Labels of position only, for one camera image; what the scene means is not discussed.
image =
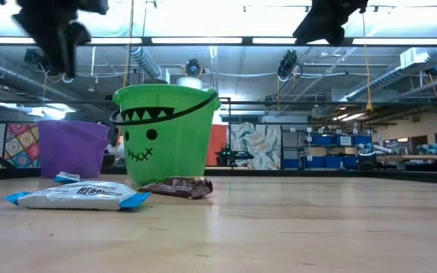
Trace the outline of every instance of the white candy wrapper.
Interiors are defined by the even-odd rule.
[[[30,209],[119,210],[140,206],[149,193],[139,194],[115,182],[86,181],[65,184],[35,193],[15,193],[6,200]]]

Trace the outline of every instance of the patterned panel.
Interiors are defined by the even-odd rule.
[[[39,167],[38,136],[36,124],[7,124],[5,160],[18,168]]]
[[[279,126],[244,123],[232,125],[231,148],[248,151],[254,159],[237,160],[253,170],[278,170],[281,164],[281,129]]]

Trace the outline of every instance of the purple bucket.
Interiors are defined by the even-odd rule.
[[[39,159],[42,177],[59,172],[81,178],[100,175],[109,127],[82,121],[39,121]]]

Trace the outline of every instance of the orange wall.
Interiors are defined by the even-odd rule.
[[[207,166],[217,165],[216,152],[220,151],[222,144],[227,141],[227,126],[226,125],[212,125],[212,132],[210,134],[209,152],[206,156]]]

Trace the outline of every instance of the blue storage bin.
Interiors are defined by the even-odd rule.
[[[367,144],[372,143],[372,139],[370,136],[356,136],[355,137],[355,144]]]
[[[311,144],[313,145],[331,145],[332,137],[331,136],[313,136]]]
[[[343,158],[343,166],[345,168],[357,168],[357,160],[356,156],[345,156]]]
[[[351,143],[350,145],[342,145],[341,143],[341,137],[350,137],[351,139]],[[338,145],[338,146],[344,146],[344,147],[349,147],[349,146],[355,146],[355,136],[341,136],[341,135],[337,135],[334,137],[333,140],[334,144]]]
[[[308,161],[308,158],[304,157],[304,162],[306,168],[324,168],[325,167],[325,157],[324,156],[313,156],[312,161]]]
[[[325,168],[340,168],[343,156],[325,156]]]
[[[285,159],[283,168],[298,168],[300,166],[299,159]]]

